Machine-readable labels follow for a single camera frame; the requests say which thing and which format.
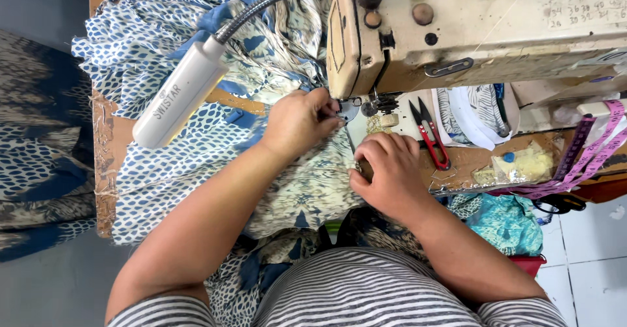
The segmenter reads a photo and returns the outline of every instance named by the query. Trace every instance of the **sewing machine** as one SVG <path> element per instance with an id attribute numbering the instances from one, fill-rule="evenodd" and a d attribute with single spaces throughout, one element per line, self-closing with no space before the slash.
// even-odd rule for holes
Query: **sewing machine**
<path id="1" fill-rule="evenodd" d="M 328 22 L 329 90 L 364 114 L 392 114 L 386 93 L 627 70 L 627 0 L 333 0 Z"/>

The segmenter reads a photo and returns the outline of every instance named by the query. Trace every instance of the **tile floor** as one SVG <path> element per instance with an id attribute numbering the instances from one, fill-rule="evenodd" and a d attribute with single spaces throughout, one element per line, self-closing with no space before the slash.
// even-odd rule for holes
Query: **tile floor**
<path id="1" fill-rule="evenodd" d="M 548 263 L 537 281 L 570 327 L 624 326 L 627 319 L 627 196 L 553 216 L 542 227 Z M 544 217 L 537 211 L 536 216 Z"/>

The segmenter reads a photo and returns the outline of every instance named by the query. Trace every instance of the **black scissors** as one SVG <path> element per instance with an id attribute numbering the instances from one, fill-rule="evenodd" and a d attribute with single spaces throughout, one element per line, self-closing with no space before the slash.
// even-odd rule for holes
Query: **black scissors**
<path id="1" fill-rule="evenodd" d="M 418 130 L 420 130 L 420 135 L 422 135 L 423 140 L 425 140 L 425 145 L 427 146 L 427 149 L 429 150 L 429 154 L 431 155 L 431 158 L 433 159 L 433 163 L 435 164 L 435 167 L 440 171 L 446 171 L 446 170 L 451 169 L 451 160 L 449 159 L 448 154 L 446 153 L 446 149 L 444 149 L 444 145 L 442 144 L 442 140 L 440 140 L 440 135 L 438 134 L 438 131 L 435 128 L 435 124 L 433 123 L 433 120 L 431 120 L 431 115 L 429 115 L 429 110 L 425 106 L 425 103 L 423 103 L 423 100 L 420 99 L 420 97 L 418 98 L 418 106 L 420 106 L 420 112 L 416 110 L 416 107 L 410 101 L 411 113 L 414 115 L 414 119 L 416 120 L 416 123 L 418 124 Z M 435 138 L 435 140 L 431 140 L 429 138 L 429 134 L 427 130 L 425 129 L 425 127 L 423 126 L 423 120 L 426 121 L 429 127 L 431 128 L 431 133 L 433 134 L 433 137 Z M 438 158 L 438 155 L 435 153 L 435 149 L 433 148 L 435 145 L 437 145 L 440 148 L 440 151 L 442 152 L 442 157 L 444 158 L 442 161 L 440 161 L 440 159 Z"/>

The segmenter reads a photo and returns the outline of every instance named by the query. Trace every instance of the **measuring tape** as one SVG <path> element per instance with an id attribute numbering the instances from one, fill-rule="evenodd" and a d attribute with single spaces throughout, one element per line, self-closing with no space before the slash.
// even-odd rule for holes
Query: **measuring tape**
<path id="1" fill-rule="evenodd" d="M 627 129 L 625 129 L 612 138 L 607 145 L 603 147 L 599 153 L 597 153 L 597 150 L 601 145 L 603 145 L 603 142 L 605 142 L 612 132 L 614 132 L 624 114 L 624 106 L 620 101 L 605 100 L 604 103 L 610 110 L 610 119 L 607 123 L 605 131 L 598 140 L 584 149 L 583 154 L 576 163 L 576 157 L 579 154 L 579 151 L 581 151 L 581 148 L 590 133 L 592 124 L 596 120 L 595 117 L 584 116 L 583 119 L 581 119 L 581 122 L 577 125 L 577 129 L 575 130 L 575 137 L 566 149 L 564 157 L 557 167 L 555 176 L 549 182 L 537 185 L 522 185 L 519 187 L 498 189 L 496 191 L 491 191 L 491 193 L 495 195 L 503 195 L 510 192 L 519 192 L 522 197 L 537 200 L 546 195 L 566 191 L 575 187 L 580 182 L 592 178 L 607 158 L 613 155 L 616 149 L 620 147 L 621 143 L 627 139 Z M 578 176 L 579 172 L 584 167 L 586 167 L 586 169 L 583 174 Z"/>

